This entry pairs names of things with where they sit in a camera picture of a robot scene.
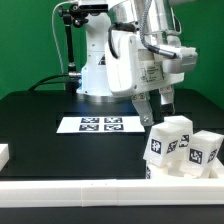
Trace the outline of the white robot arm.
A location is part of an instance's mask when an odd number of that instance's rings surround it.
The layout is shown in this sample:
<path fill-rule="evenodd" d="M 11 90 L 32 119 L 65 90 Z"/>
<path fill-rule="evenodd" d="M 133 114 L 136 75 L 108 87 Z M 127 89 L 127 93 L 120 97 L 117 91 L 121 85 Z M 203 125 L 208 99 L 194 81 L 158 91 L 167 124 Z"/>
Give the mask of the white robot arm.
<path fill-rule="evenodd" d="M 153 124 L 150 92 L 160 93 L 161 112 L 172 115 L 173 85 L 184 74 L 183 59 L 169 0 L 87 0 L 87 60 L 79 96 L 108 110 L 130 100 L 144 126 Z"/>

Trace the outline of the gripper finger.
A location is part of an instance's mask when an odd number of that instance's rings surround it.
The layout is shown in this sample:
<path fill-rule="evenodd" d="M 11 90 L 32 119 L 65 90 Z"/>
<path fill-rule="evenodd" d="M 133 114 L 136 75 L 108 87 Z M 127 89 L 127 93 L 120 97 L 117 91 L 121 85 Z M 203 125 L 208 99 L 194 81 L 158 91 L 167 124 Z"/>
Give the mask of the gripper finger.
<path fill-rule="evenodd" d="M 172 85 L 159 89 L 161 99 L 161 113 L 163 116 L 170 116 L 175 113 L 174 107 L 174 88 Z"/>
<path fill-rule="evenodd" d="M 150 105 L 150 95 L 148 92 L 133 95 L 132 104 L 136 109 L 142 126 L 152 126 L 154 124 L 153 111 Z"/>

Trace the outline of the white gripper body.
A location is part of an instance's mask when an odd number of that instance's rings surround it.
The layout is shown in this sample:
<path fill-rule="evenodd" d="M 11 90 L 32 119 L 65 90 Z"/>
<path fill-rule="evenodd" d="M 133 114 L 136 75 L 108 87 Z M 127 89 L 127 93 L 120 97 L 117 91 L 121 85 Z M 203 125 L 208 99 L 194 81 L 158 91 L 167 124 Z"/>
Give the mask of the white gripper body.
<path fill-rule="evenodd" d="M 166 73 L 162 58 L 145 49 L 136 34 L 112 32 L 112 43 L 118 58 L 105 45 L 109 89 L 115 96 L 130 96 L 182 82 L 184 73 Z"/>

